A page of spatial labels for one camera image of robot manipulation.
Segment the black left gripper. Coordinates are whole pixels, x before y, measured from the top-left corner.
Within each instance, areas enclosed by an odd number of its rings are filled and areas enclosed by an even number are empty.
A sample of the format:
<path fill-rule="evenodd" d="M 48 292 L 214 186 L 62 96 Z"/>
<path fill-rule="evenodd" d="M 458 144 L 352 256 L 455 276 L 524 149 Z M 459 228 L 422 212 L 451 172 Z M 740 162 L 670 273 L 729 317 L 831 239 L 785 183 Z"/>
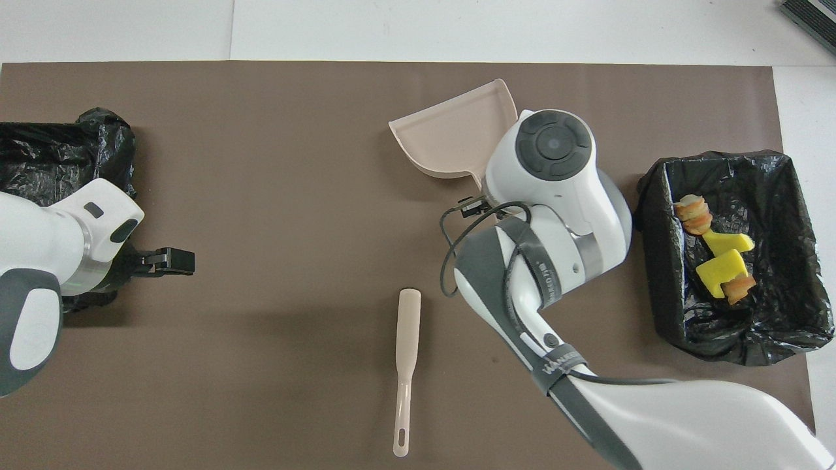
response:
<path fill-rule="evenodd" d="M 165 275 L 193 275 L 194 265 L 171 264 L 171 262 L 194 262 L 196 256 L 182 249 L 158 249 L 139 251 L 134 245 L 123 245 L 112 260 L 104 277 L 105 288 L 121 288 L 132 277 L 163 277 Z"/>

